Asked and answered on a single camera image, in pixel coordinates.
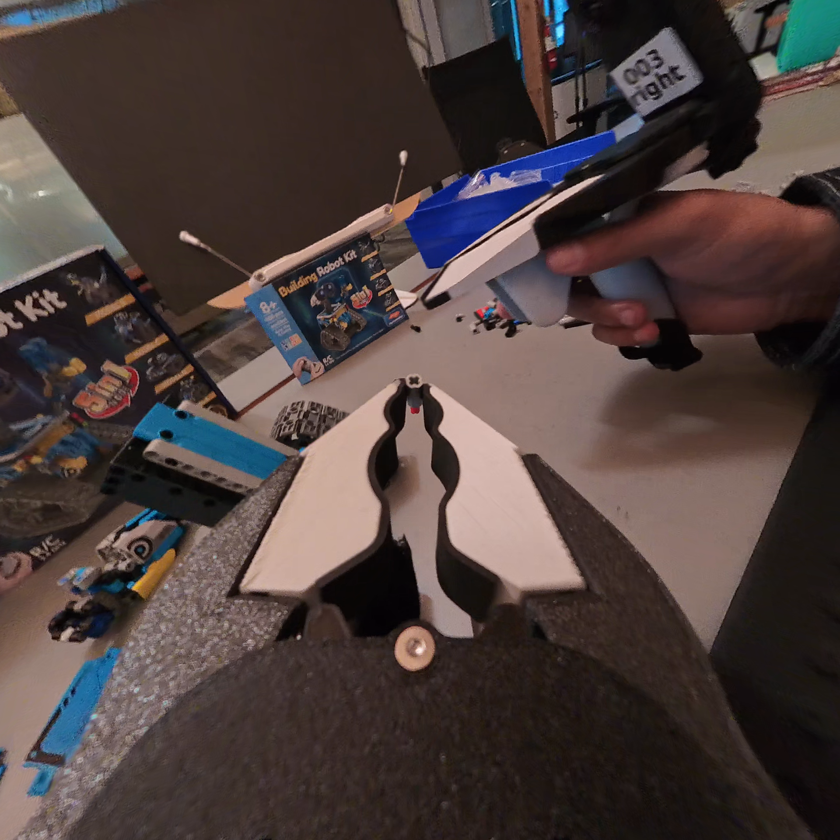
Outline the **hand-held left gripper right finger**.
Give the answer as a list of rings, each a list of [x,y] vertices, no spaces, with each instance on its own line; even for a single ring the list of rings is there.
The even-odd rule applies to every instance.
[[[444,489],[435,563],[448,599],[485,622],[498,604],[585,591],[519,448],[435,385],[423,387],[423,421]]]

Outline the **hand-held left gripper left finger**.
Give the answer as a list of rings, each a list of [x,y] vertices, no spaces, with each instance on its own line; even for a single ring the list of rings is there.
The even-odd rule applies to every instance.
[[[393,438],[392,382],[305,450],[239,590],[302,601],[369,558],[391,525],[375,459]]]

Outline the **blue grey black beams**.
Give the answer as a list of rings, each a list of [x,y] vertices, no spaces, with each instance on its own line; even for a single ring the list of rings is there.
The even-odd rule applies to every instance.
[[[263,435],[193,402],[158,403],[113,457],[100,491],[211,528],[348,415],[297,401]]]

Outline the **person's right forearm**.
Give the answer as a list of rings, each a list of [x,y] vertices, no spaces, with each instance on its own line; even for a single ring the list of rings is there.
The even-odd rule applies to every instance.
[[[820,207],[839,221],[839,169],[802,175],[780,196],[787,203]],[[839,367],[839,303],[830,318],[780,325],[754,334],[764,356],[791,371],[829,371]]]

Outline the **person's right hand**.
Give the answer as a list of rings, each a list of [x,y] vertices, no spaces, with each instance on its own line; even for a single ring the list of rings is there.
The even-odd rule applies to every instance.
[[[821,206],[760,194],[658,192],[635,215],[547,251],[552,271],[588,276],[650,259],[692,334],[827,322],[839,296],[839,227]]]

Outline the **blue plastic bin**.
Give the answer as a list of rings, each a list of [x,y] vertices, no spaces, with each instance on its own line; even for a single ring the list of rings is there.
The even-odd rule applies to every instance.
[[[482,171],[509,172],[540,168],[555,187],[567,172],[615,142],[615,132],[608,130]],[[471,198],[464,202],[455,201],[459,189],[470,177],[471,175],[463,175],[420,202],[406,221],[414,244],[428,268],[442,267],[509,216],[551,191],[541,192],[537,186],[522,187],[509,192]]]

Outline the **clear plastic bag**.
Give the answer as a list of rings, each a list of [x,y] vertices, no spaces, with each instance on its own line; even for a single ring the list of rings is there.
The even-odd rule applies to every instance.
[[[478,171],[459,189],[455,201],[464,202],[479,196],[532,186],[537,186],[541,193],[545,193],[553,189],[554,184],[543,175],[543,170],[540,168],[508,172]]]

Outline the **pile of small toy parts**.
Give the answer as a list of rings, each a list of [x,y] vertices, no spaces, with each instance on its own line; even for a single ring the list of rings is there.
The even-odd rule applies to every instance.
[[[499,331],[505,338],[511,339],[530,325],[530,321],[515,317],[494,297],[473,311],[469,331],[473,335]]]

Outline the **yellow toy piece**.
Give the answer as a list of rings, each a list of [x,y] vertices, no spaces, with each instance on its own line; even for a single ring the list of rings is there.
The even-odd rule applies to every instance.
[[[141,577],[132,584],[132,598],[148,601],[168,575],[175,560],[176,550],[168,549],[158,560],[152,562]]]

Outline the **blue robot kit box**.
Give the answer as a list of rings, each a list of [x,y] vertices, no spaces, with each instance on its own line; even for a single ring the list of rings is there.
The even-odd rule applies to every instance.
[[[378,244],[347,239],[245,299],[301,385],[407,322]]]
[[[1,593],[119,502],[112,458],[169,397],[236,409],[103,246],[20,276],[1,293]]]

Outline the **blue black toy part cluster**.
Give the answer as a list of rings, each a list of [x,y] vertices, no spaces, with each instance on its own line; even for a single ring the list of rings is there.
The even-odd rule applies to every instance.
[[[105,635],[114,621],[139,600],[133,587],[140,567],[82,566],[58,579],[70,594],[68,602],[47,625],[57,642],[82,643]]]

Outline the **person's dark clothing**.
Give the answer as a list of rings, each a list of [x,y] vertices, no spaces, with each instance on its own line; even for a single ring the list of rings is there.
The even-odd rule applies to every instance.
[[[839,838],[839,380],[829,374],[710,657],[816,838]]]

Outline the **black foam board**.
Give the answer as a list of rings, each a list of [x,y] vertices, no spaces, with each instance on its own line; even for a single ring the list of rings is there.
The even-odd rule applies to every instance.
[[[462,167],[391,2],[138,2],[2,35],[2,85],[171,310]]]

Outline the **blue flat toy piece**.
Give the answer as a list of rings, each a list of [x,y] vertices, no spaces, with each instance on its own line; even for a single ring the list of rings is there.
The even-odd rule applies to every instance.
[[[28,797],[46,796],[58,771],[78,749],[120,654],[120,647],[109,647],[74,675],[27,753],[24,767],[35,770]]]

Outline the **wooden post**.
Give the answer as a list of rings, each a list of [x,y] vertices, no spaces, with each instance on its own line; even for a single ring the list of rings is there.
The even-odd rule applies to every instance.
[[[548,144],[556,140],[552,82],[543,40],[543,4],[517,1],[524,83]]]

